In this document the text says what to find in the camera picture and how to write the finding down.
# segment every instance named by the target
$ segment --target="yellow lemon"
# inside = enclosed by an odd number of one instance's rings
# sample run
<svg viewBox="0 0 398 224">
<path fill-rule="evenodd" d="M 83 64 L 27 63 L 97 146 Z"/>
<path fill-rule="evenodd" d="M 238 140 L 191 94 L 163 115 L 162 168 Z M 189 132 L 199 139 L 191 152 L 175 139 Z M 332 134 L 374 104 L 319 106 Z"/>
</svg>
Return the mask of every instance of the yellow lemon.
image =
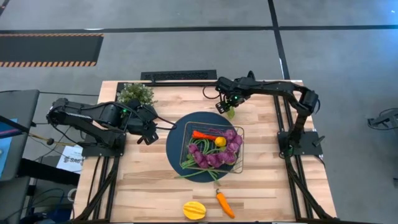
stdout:
<svg viewBox="0 0 398 224">
<path fill-rule="evenodd" d="M 191 220 L 199 220 L 206 215 L 206 208 L 199 202 L 187 202 L 183 206 L 184 215 Z"/>
<path fill-rule="evenodd" d="M 224 137 L 217 137 L 214 143 L 218 147 L 223 147 L 226 145 L 226 139 Z"/>
</svg>

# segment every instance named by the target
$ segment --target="orange carrot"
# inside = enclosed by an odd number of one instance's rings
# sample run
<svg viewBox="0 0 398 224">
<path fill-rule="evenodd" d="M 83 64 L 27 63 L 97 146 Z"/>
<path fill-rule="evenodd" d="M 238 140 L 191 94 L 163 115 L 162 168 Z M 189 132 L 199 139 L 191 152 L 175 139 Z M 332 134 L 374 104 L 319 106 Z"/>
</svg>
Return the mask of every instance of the orange carrot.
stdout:
<svg viewBox="0 0 398 224">
<path fill-rule="evenodd" d="M 231 207 L 228 205 L 226 198 L 223 193 L 221 193 L 218 189 L 216 190 L 216 198 L 220 203 L 221 207 L 223 208 L 224 212 L 231 218 L 235 218 L 235 214 L 232 211 Z"/>
<path fill-rule="evenodd" d="M 217 137 L 216 136 L 211 136 L 211 135 L 208 135 L 208 134 L 203 134 L 203 133 L 201 133 L 199 131 L 193 131 L 192 138 L 194 138 L 194 139 L 209 139 L 209 140 L 214 141 L 214 140 L 216 140 Z"/>
</svg>

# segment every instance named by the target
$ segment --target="potted plant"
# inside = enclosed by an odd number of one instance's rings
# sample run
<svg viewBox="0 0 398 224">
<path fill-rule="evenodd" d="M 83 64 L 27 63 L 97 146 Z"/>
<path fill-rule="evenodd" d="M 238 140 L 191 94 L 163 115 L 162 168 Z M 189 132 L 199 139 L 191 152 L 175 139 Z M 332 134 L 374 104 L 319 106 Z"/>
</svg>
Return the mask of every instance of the potted plant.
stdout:
<svg viewBox="0 0 398 224">
<path fill-rule="evenodd" d="M 116 96 L 118 102 L 124 104 L 133 99 L 137 99 L 142 105 L 153 106 L 157 102 L 153 100 L 153 89 L 141 83 L 125 83 L 124 88 Z"/>
</svg>

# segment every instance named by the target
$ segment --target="dark blue plate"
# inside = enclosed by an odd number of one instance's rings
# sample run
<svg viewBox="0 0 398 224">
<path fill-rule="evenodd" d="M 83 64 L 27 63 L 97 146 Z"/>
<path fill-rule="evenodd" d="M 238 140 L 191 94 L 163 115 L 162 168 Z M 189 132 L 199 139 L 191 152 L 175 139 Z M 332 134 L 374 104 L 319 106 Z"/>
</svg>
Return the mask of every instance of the dark blue plate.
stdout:
<svg viewBox="0 0 398 224">
<path fill-rule="evenodd" d="M 196 169 L 182 169 L 180 166 L 180 155 L 182 150 L 185 125 L 187 122 L 201 122 L 232 126 L 232 124 L 226 118 L 222 117 L 219 114 L 211 112 L 195 112 L 180 118 L 176 122 L 177 128 L 169 132 L 166 141 L 167 159 L 169 160 L 170 165 L 179 175 L 188 175 L 200 171 Z M 220 179 L 226 174 L 227 173 L 225 172 L 220 172 L 220 174 L 218 174 L 218 178 Z M 214 181 L 208 172 L 194 175 L 192 177 L 187 177 L 187 179 L 201 183 Z"/>
</svg>

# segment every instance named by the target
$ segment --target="wooden tabletop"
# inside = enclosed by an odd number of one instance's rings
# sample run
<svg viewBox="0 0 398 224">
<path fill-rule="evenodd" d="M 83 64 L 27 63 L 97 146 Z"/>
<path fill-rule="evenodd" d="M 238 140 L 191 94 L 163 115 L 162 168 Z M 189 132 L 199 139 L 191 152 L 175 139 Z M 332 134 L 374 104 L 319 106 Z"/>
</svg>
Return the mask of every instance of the wooden tabletop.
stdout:
<svg viewBox="0 0 398 224">
<path fill-rule="evenodd" d="M 114 101 L 117 84 L 117 81 L 103 82 L 98 102 Z M 207 88 L 206 94 L 216 96 L 218 93 L 214 88 Z M 206 99 L 201 87 L 155 87 L 154 98 L 158 100 L 154 105 L 156 112 L 170 121 L 177 121 L 196 111 L 217 113 L 217 101 Z M 282 116 L 286 118 L 282 99 L 280 102 Z M 278 157 L 276 133 L 279 127 L 273 97 L 252 95 L 250 100 L 235 109 L 235 113 L 231 123 L 243 127 L 245 132 L 244 167 L 241 174 L 227 174 L 221 178 L 221 187 L 212 182 L 196 183 L 187 179 L 174 179 L 178 174 L 169 164 L 165 151 L 168 131 L 158 130 L 159 140 L 150 146 L 137 145 L 139 136 L 128 134 L 125 153 L 119 166 L 111 221 L 189 221 L 182 212 L 182 205 L 188 201 L 198 201 L 205 205 L 207 213 L 204 222 L 294 220 L 285 162 Z M 168 125 L 163 121 L 156 122 L 159 126 Z M 305 127 L 313 128 L 312 118 L 307 120 Z M 74 204 L 76 216 L 86 207 L 96 160 L 96 157 L 90 157 L 84 161 Z M 309 191 L 327 213 L 335 216 L 323 165 L 314 156 L 302 156 L 302 160 Z M 98 166 L 96 183 L 100 172 L 101 166 Z M 92 196 L 97 187 L 93 187 Z M 236 215 L 234 220 L 219 206 L 215 197 L 217 188 L 224 193 L 233 209 Z M 301 214 L 305 217 L 302 194 L 299 189 L 297 192 Z M 99 217 L 104 217 L 107 196 L 106 192 Z"/>
</svg>

